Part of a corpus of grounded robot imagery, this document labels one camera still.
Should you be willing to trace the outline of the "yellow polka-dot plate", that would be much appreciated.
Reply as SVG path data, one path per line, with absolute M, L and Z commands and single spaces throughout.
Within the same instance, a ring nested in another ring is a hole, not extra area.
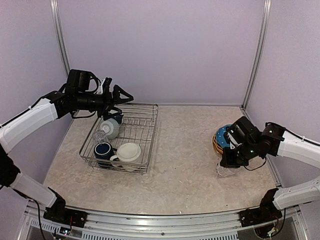
M 212 139 L 212 144 L 213 144 L 214 150 L 218 154 L 222 155 L 223 154 L 223 148 L 226 145 L 226 140 L 225 140 L 224 136 L 214 134 L 213 139 Z
M 215 140 L 215 139 L 213 139 L 212 140 L 212 144 L 213 144 L 213 148 L 214 148 L 214 150 L 218 153 L 218 154 L 220 154 L 220 155 L 222 155 L 223 154 L 223 147 L 221 147 L 218 143 L 217 143 L 217 141 Z

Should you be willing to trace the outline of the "clear glass cup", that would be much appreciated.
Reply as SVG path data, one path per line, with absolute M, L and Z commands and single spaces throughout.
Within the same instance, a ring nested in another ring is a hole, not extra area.
M 107 143 L 109 141 L 106 133 L 103 130 L 100 130 L 100 129 L 96 130 L 92 134 L 92 139 L 93 139 L 95 144 Z
M 239 173 L 242 169 L 239 168 L 226 168 L 217 163 L 216 165 L 216 173 L 220 178 L 227 178 Z

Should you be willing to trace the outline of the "pale green ribbed bowl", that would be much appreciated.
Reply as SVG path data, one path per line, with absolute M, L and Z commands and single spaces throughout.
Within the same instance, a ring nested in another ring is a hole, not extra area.
M 120 125 L 115 119 L 110 118 L 100 123 L 99 130 L 103 131 L 109 140 L 113 140 L 119 135 Z

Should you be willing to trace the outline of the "blue polka-dot plate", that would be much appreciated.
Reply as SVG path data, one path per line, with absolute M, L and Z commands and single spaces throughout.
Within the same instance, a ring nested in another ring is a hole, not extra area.
M 230 147 L 231 149 L 234 149 L 235 147 L 238 146 L 238 143 L 233 138 L 230 138 L 227 133 L 227 128 L 229 128 L 230 126 L 231 124 L 222 126 L 215 133 L 216 145 L 220 149 L 223 149 L 226 147 Z

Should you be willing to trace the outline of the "dark blue mug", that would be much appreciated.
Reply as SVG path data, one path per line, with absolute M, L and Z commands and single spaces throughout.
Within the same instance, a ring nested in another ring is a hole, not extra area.
M 115 155 L 116 148 L 112 147 L 109 142 L 100 142 L 94 147 L 94 156 L 101 160 L 110 160 Z

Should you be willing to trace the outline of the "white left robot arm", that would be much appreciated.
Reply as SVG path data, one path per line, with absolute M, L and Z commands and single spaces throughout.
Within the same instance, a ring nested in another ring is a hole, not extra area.
M 88 111 L 108 120 L 121 114 L 117 105 L 134 97 L 117 84 L 110 90 L 112 79 L 99 80 L 92 72 L 72 69 L 59 90 L 41 96 L 33 105 L 0 126 L 0 184 L 50 208 L 50 214 L 63 223 L 70 218 L 65 201 L 53 190 L 21 170 L 9 157 L 13 148 L 41 127 L 77 111 Z

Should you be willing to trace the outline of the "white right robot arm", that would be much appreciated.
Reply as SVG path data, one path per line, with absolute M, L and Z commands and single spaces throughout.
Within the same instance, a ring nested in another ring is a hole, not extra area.
M 300 136 L 277 123 L 267 122 L 263 131 L 242 116 L 227 126 L 225 135 L 229 146 L 222 149 L 222 159 L 217 164 L 217 174 L 227 177 L 241 167 L 249 166 L 255 157 L 264 159 L 267 155 L 290 158 L 310 166 L 320 167 L 320 144 Z M 287 188 L 269 190 L 256 210 L 256 218 L 266 222 L 277 210 L 284 210 L 299 204 L 317 201 L 320 198 L 320 179 Z

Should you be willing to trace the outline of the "teal white mug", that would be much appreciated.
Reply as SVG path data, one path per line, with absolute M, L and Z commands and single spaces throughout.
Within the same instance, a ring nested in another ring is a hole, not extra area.
M 116 112 L 116 113 L 110 113 L 108 117 L 109 119 L 116 120 L 116 122 L 120 125 L 123 122 L 124 115 L 122 113 Z

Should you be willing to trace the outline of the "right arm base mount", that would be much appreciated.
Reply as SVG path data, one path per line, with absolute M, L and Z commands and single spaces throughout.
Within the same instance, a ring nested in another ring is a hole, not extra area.
M 279 220 L 283 217 L 282 211 L 273 204 L 278 188 L 270 189 L 260 201 L 259 207 L 247 208 L 238 213 L 242 227 L 248 227 Z

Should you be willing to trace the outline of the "aluminium front rail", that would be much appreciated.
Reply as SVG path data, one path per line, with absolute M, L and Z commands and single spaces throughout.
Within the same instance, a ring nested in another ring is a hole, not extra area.
M 84 209 L 87 213 L 83 227 L 64 228 L 38 214 L 33 202 L 27 204 L 17 240 L 240 240 L 258 239 L 256 231 L 267 223 L 242 226 L 238 210 L 203 214 L 146 215 Z

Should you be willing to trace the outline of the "left aluminium frame post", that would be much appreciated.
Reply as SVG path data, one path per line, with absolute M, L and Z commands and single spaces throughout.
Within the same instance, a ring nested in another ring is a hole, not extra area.
M 65 75 L 66 77 L 68 77 L 71 68 L 70 68 L 70 61 L 68 58 L 67 48 L 64 40 L 62 22 L 61 22 L 60 12 L 59 12 L 59 3 L 57 0 L 50 0 L 49 2 L 50 2 L 54 32 L 56 35 L 60 58 L 65 71 Z

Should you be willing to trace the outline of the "aluminium frame post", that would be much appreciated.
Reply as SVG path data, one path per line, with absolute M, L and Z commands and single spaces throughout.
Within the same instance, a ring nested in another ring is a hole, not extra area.
M 247 110 L 247 108 L 249 106 L 249 102 L 250 102 L 250 99 L 251 99 L 251 96 L 253 93 L 253 89 L 254 89 L 254 85 L 256 82 L 260 62 L 261 62 L 261 59 L 263 56 L 264 45 L 265 45 L 265 40 L 266 40 L 266 36 L 267 36 L 267 31 L 268 31 L 268 24 L 269 24 L 269 19 L 270 19 L 271 5 L 272 5 L 271 0 L 264 1 L 257 47 L 256 47 L 254 59 L 253 59 L 253 65 L 252 65 L 252 69 L 250 72 L 248 86 L 246 88 L 244 99 L 243 99 L 243 102 L 241 105 L 244 112 Z
M 64 40 L 62 22 L 61 22 L 60 12 L 59 12 L 59 3 L 57 0 L 50 0 L 49 2 L 50 2 L 54 32 L 56 35 L 60 58 L 65 71 L 65 75 L 66 77 L 68 77 L 71 68 L 70 68 L 70 61 L 68 58 L 67 48 Z

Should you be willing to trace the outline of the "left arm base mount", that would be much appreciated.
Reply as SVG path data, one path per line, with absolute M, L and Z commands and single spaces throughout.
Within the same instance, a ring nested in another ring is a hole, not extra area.
M 70 227 L 84 228 L 88 213 L 67 208 L 64 198 L 50 187 L 48 189 L 55 194 L 56 200 L 51 207 L 45 208 L 43 218 Z

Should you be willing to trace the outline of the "right aluminium frame post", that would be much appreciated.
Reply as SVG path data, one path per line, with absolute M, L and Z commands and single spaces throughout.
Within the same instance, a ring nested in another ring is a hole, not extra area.
M 270 19 L 271 5 L 272 5 L 271 0 L 264 1 L 257 47 L 256 47 L 254 59 L 253 59 L 253 65 L 252 65 L 252 69 L 250 72 L 248 86 L 246 88 L 244 99 L 243 99 L 243 102 L 241 105 L 244 112 L 247 110 L 247 108 L 249 106 L 249 102 L 250 102 L 250 99 L 251 99 L 251 96 L 253 93 L 253 89 L 254 89 L 254 85 L 256 82 L 260 62 L 261 62 L 261 59 L 263 56 L 264 45 L 265 45 L 265 40 L 266 40 L 266 36 L 267 36 L 267 31 L 268 31 L 268 24 L 269 24 L 269 19 Z

